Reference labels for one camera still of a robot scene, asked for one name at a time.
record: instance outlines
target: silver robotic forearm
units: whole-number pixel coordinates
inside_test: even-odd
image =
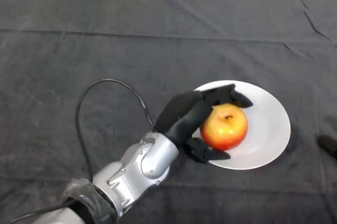
[[[148,133],[140,143],[132,145],[120,161],[113,162],[98,172],[93,186],[111,206],[111,210],[116,212],[118,220],[149,187],[159,185],[166,178],[170,164],[178,153],[177,147],[166,136]],[[70,208],[47,213],[34,222],[52,223],[87,224]]]

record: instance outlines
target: black cable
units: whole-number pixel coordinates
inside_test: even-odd
[[[104,78],[104,79],[101,79],[101,80],[97,80],[97,81],[91,83],[90,85],[88,85],[84,89],[84,91],[82,92],[82,94],[80,95],[80,97],[79,97],[79,99],[77,101],[77,104],[76,104],[76,109],[75,109],[75,127],[76,127],[76,134],[77,134],[77,137],[78,137],[78,141],[80,142],[80,146],[81,146],[81,149],[82,149],[82,152],[83,152],[83,156],[85,158],[85,162],[86,162],[86,166],[87,166],[87,170],[88,170],[89,181],[91,183],[93,182],[93,179],[94,179],[94,172],[93,172],[93,167],[92,167],[92,163],[91,163],[88,151],[87,151],[87,149],[85,147],[85,142],[84,142],[84,139],[83,139],[83,136],[82,136],[81,127],[80,127],[80,108],[81,108],[81,105],[82,105],[82,101],[83,101],[85,95],[87,94],[87,92],[92,87],[94,87],[95,85],[97,85],[99,83],[102,83],[102,82],[115,82],[115,83],[118,83],[118,84],[120,84],[120,85],[125,86],[126,88],[128,88],[138,98],[138,100],[142,104],[144,112],[146,114],[146,118],[148,120],[148,123],[150,124],[150,127],[151,127],[152,131],[155,132],[155,129],[154,129],[154,126],[153,126],[153,122],[152,122],[150,113],[148,112],[148,109],[147,109],[147,107],[146,107],[143,99],[136,92],[136,90],[133,89],[131,86],[127,85],[126,83],[124,83],[124,82],[122,82],[120,80],[112,79],[112,78]],[[59,209],[62,209],[62,208],[66,208],[66,207],[71,206],[75,202],[77,202],[77,201],[75,199],[72,199],[72,200],[69,200],[69,201],[67,201],[67,202],[65,202],[63,204],[55,206],[55,207],[49,207],[49,208],[44,208],[44,209],[40,209],[40,210],[37,210],[37,211],[29,212],[29,213],[26,213],[24,215],[21,215],[21,216],[18,216],[16,218],[12,219],[8,224],[14,224],[14,223],[16,223],[18,221],[21,221],[21,220],[24,220],[24,219],[27,219],[27,218],[30,218],[30,217],[39,216],[39,215],[42,215],[44,213],[53,212],[53,211],[56,211],[56,210],[59,210]]]

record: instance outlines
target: apple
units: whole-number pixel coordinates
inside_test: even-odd
[[[244,112],[232,104],[213,107],[211,115],[200,127],[203,140],[213,149],[229,150],[246,137],[248,121]]]

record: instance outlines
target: robotic arm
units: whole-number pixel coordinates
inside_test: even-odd
[[[166,178],[179,147],[201,162],[230,158],[227,153],[209,149],[201,139],[192,138],[211,114],[212,106],[223,103],[252,105],[235,91],[235,85],[175,96],[160,114],[156,132],[147,133],[120,161],[104,167],[92,184],[87,181],[83,187],[88,190],[71,191],[69,195],[77,200],[75,204],[47,213],[34,224],[116,223],[149,187],[158,186]]]

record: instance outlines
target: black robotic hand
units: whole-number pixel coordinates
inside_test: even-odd
[[[250,107],[253,103],[235,91],[235,85],[222,86],[206,91],[188,91],[177,95],[166,105],[155,124],[158,133],[166,135],[177,147],[198,162],[229,159],[228,153],[210,149],[200,138],[192,134],[205,122],[213,106],[225,103]]]

